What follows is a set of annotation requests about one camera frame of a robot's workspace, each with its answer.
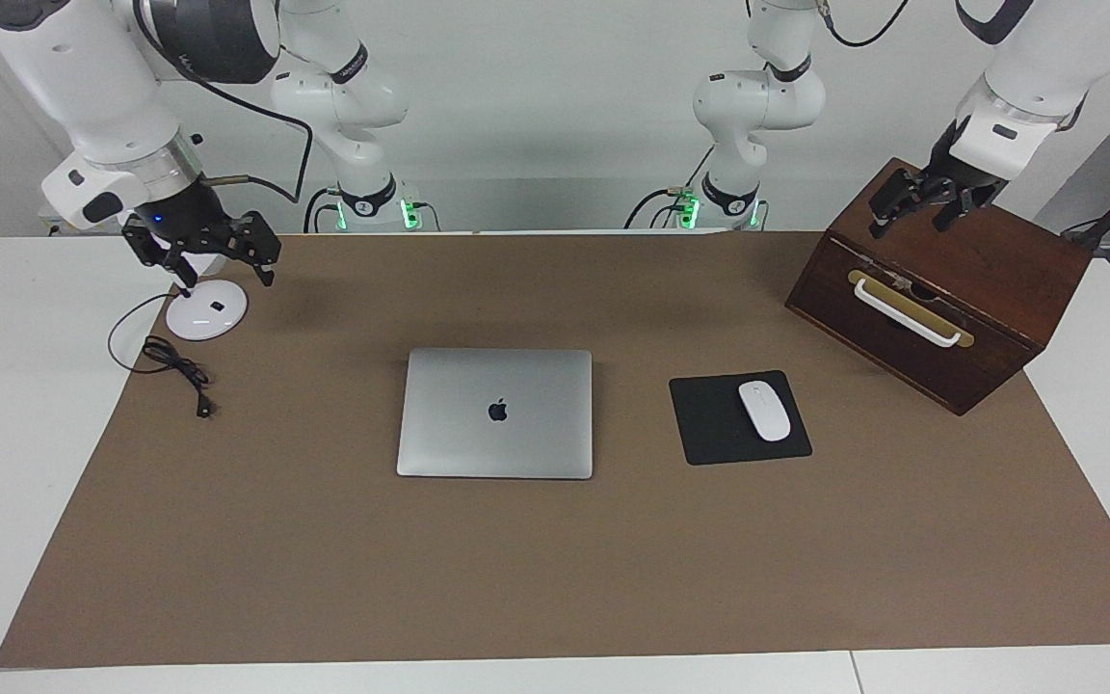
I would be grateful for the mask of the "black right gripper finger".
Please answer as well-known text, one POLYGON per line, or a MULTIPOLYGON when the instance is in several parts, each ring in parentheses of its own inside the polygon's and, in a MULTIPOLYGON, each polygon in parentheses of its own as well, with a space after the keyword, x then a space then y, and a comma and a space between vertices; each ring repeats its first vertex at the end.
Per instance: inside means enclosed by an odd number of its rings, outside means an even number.
POLYGON ((142 264, 163 268, 175 276, 174 281, 180 288, 195 288, 195 271, 185 255, 180 250, 160 245, 158 238, 143 225, 142 220, 127 220, 123 238, 142 264))
POLYGON ((248 212, 232 220, 232 259, 252 268, 261 285, 272 286, 273 265, 281 254, 281 242, 260 212, 248 212))

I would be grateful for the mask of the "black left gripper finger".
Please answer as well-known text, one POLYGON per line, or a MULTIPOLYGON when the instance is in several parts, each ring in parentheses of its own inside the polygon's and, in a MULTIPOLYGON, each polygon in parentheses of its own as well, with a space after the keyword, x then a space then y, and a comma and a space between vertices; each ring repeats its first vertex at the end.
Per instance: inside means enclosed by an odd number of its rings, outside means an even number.
POLYGON ((882 185, 869 198, 872 223, 869 233, 881 240, 888 228, 904 217, 909 217, 922 207, 922 175, 914 172, 894 172, 882 181, 882 185))
POLYGON ((972 188, 950 188, 942 197, 941 210, 934 217, 934 228, 938 232, 948 231, 956 221, 967 217, 975 209, 972 188))

